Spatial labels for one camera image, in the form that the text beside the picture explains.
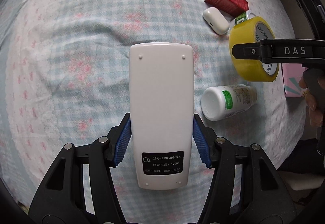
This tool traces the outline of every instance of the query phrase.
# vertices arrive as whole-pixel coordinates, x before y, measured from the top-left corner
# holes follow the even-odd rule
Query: ribbed blue pad
[[[116,166],[118,166],[119,163],[123,161],[124,154],[126,152],[126,148],[129,144],[130,138],[131,138],[131,119],[129,118],[115,145],[114,164]]]
[[[201,132],[200,127],[195,119],[193,122],[193,138],[196,147],[198,148],[202,163],[204,163],[206,167],[211,168],[212,162],[210,160],[209,146],[205,141],[203,133]]]

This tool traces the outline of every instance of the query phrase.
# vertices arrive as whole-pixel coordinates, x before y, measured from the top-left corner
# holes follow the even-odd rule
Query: white remote control
[[[139,187],[167,190],[185,186],[193,133],[193,48],[176,43],[133,45],[129,77]]]

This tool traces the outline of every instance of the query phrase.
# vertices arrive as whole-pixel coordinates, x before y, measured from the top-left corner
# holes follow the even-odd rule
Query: bed sheet
[[[277,38],[293,38],[280,0],[247,0]],[[305,103],[284,97],[281,70],[273,83],[254,82],[258,100],[245,113],[210,122],[200,97],[211,86],[247,84],[232,65],[229,32],[216,35],[202,18],[203,0],[0,0],[0,174],[16,200],[30,205],[62,146],[89,144],[129,112],[129,48],[177,42],[194,49],[195,109],[218,136],[256,142],[279,167],[303,132]],[[194,141],[187,186],[138,187],[132,141],[112,178],[129,222],[190,223],[202,211],[213,175]],[[87,208],[91,212],[85,168]],[[240,192],[236,168],[233,205]]]

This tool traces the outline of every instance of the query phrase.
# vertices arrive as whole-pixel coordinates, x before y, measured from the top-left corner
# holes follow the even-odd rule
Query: human hand
[[[325,77],[319,77],[318,83],[322,89],[325,89]],[[308,88],[306,82],[302,77],[299,81],[299,86],[301,88]],[[315,97],[310,94],[309,91],[307,91],[307,93],[305,94],[305,100],[307,106],[309,107],[310,125],[312,127],[321,127],[323,125],[324,114],[317,108]]]

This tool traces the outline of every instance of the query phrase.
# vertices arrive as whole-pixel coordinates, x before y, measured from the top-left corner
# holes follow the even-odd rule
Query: clear yellow packing tape
[[[263,64],[259,60],[237,60],[232,55],[235,44],[258,42],[273,39],[274,34],[268,23],[257,16],[233,27],[229,36],[229,50],[237,73],[247,81],[273,82],[279,71],[279,64]]]

